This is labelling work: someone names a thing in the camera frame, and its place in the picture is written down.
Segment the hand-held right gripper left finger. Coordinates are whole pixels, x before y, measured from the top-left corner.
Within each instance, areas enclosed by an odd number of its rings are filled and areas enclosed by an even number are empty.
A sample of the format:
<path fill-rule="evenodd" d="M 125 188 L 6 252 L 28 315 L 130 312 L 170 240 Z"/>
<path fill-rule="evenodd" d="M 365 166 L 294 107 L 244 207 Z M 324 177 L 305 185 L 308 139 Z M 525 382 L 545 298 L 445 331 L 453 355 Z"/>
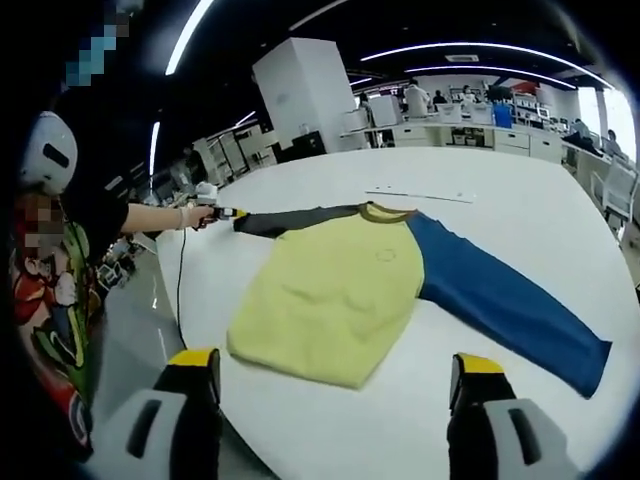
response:
<path fill-rule="evenodd" d="M 216 479 L 222 435 L 220 350 L 174 355 L 94 437 L 87 479 Z"/>

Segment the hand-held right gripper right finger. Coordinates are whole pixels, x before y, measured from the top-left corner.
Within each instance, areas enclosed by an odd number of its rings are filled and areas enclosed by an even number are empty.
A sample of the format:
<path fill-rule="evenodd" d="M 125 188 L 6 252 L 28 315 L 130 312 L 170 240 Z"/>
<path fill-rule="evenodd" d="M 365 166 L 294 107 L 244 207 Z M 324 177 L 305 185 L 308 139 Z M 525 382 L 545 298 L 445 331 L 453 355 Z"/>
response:
<path fill-rule="evenodd" d="M 567 438 L 532 400 L 519 398 L 496 362 L 452 359 L 447 427 L 451 479 L 580 479 Z"/>

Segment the person's left hand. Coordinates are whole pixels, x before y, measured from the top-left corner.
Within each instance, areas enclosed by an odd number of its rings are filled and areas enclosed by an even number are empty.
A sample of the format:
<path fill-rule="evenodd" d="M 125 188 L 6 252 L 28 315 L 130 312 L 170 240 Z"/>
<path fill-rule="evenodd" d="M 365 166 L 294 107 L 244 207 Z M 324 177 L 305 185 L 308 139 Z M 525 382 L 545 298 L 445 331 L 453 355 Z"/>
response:
<path fill-rule="evenodd" d="M 199 230 L 215 222 L 214 209 L 207 205 L 187 205 L 179 209 L 181 215 L 179 230 L 192 228 Z"/>

